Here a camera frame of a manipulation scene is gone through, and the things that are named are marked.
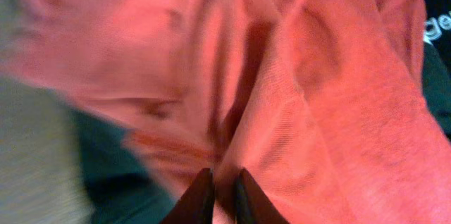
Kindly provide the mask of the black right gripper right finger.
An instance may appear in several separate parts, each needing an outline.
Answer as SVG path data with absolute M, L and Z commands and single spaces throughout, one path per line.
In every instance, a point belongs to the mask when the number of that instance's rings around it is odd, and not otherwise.
M 245 168 L 235 180 L 235 212 L 237 224 L 288 224 Z

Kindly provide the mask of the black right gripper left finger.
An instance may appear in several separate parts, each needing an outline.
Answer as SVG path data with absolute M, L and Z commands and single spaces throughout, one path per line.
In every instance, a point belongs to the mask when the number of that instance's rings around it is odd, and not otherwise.
M 214 202 L 213 174 L 203 168 L 160 224 L 212 224 Z

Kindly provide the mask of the orange t-shirt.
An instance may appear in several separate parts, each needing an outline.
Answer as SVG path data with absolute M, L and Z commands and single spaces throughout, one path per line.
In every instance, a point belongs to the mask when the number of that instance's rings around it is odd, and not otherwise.
M 449 223 L 450 144 L 421 87 L 424 0 L 18 0 L 4 71 L 129 129 L 215 223 L 248 170 L 290 223 Z

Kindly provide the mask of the black t-shirt with white logo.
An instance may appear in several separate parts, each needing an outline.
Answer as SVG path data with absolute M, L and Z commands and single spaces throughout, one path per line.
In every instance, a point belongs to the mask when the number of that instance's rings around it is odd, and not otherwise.
M 423 93 L 429 111 L 450 137 L 450 0 L 424 0 Z

